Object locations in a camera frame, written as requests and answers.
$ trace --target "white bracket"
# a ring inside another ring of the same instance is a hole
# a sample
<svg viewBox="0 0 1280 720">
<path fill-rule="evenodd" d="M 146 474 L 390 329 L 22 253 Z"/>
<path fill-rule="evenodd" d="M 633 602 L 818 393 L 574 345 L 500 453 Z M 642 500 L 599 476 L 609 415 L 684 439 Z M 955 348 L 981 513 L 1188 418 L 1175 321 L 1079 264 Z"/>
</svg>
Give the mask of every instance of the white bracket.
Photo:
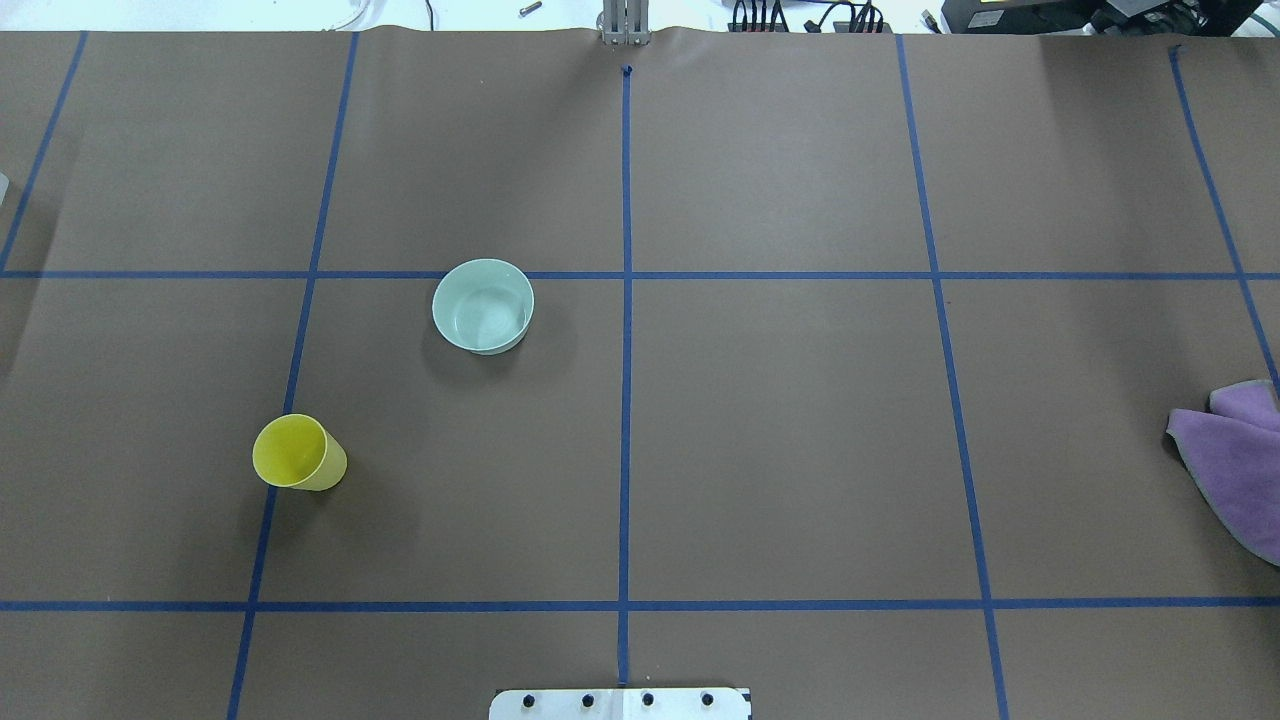
<svg viewBox="0 0 1280 720">
<path fill-rule="evenodd" d="M 489 720 L 751 720 L 751 691 L 612 688 L 503 691 Z"/>
<path fill-rule="evenodd" d="M 649 45 L 649 0 L 604 0 L 599 24 L 605 45 Z"/>
</svg>

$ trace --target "purple towel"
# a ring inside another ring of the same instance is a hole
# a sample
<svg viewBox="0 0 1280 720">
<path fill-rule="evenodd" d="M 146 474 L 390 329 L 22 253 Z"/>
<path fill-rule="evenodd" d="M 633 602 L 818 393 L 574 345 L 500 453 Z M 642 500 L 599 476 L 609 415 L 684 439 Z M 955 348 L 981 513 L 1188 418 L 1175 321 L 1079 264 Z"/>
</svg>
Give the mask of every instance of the purple towel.
<svg viewBox="0 0 1280 720">
<path fill-rule="evenodd" d="M 1280 565 L 1280 409 L 1267 380 L 1224 387 L 1169 429 L 1210 507 L 1249 552 Z"/>
</svg>

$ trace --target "white metal plate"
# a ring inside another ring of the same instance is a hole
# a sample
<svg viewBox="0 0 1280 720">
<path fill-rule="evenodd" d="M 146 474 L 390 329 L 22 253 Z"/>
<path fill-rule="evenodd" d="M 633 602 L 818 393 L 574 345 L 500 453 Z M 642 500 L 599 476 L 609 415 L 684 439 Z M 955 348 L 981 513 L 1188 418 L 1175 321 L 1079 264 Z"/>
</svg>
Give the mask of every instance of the white metal plate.
<svg viewBox="0 0 1280 720">
<path fill-rule="evenodd" d="M 503 691 L 489 720 L 750 720 L 750 698 L 735 688 Z"/>
</svg>

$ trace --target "horizontal blue line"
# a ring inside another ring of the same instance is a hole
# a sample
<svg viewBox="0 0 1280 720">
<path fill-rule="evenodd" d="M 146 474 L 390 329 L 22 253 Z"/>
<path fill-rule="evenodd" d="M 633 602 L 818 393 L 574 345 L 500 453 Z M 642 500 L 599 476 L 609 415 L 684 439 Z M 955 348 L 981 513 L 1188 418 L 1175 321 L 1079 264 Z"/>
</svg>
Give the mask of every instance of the horizontal blue line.
<svg viewBox="0 0 1280 720">
<path fill-rule="evenodd" d="M 191 602 L 3 600 L 0 612 L 805 612 L 890 610 L 984 610 L 973 598 L 942 600 L 547 600 L 440 602 Z M 1088 610 L 1124 607 L 1280 607 L 1280 596 L 1029 597 L 993 598 L 993 610 Z"/>
<path fill-rule="evenodd" d="M 35 279 L 440 279 L 448 270 L 4 270 L 0 278 Z M 535 281 L 621 281 L 611 270 L 530 270 Z M 1074 273 L 946 270 L 650 270 L 637 281 L 1236 281 L 1235 273 Z M 1280 273 L 1245 273 L 1251 281 L 1280 281 Z"/>
</svg>

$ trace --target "gray metal bracket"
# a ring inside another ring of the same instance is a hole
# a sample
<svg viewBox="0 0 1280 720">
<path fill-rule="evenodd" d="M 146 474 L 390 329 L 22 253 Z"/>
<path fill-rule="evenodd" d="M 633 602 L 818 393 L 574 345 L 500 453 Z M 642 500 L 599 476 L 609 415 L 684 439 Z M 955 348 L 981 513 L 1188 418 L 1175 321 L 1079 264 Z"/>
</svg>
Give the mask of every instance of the gray metal bracket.
<svg viewBox="0 0 1280 720">
<path fill-rule="evenodd" d="M 649 45 L 649 0 L 604 0 L 598 22 L 605 45 Z"/>
</svg>

